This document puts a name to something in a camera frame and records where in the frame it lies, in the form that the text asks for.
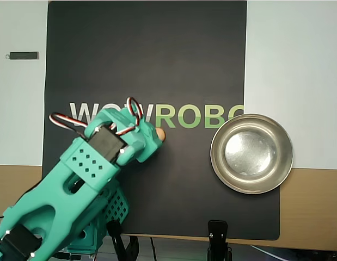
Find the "teal gripper, black servo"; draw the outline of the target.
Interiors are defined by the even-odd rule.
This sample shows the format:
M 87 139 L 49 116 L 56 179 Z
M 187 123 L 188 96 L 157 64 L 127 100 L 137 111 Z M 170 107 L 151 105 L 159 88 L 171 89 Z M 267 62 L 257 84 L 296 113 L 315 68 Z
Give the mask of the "teal gripper, black servo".
M 150 122 L 141 121 L 139 133 L 143 135 L 145 144 L 137 157 L 137 161 L 143 163 L 161 147 L 162 142 L 158 137 L 155 127 Z

